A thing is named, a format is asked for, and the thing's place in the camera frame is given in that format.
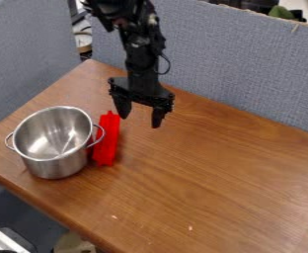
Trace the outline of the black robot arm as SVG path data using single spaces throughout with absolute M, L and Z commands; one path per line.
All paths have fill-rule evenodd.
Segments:
M 83 0 L 87 12 L 97 18 L 108 33 L 119 31 L 127 53 L 127 77 L 111 77 L 109 94 L 117 113 L 125 119 L 132 103 L 153 108 L 152 128 L 160 127 L 167 113 L 172 112 L 175 95 L 160 84 L 159 59 L 165 38 L 160 31 L 159 16 L 151 0 Z

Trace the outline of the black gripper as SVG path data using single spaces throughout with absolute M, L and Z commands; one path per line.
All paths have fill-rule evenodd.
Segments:
M 108 83 L 120 117 L 128 117 L 132 103 L 153 107 L 152 128 L 159 128 L 165 113 L 172 111 L 173 94 L 159 83 L 156 70 L 128 71 L 127 77 L 111 77 Z

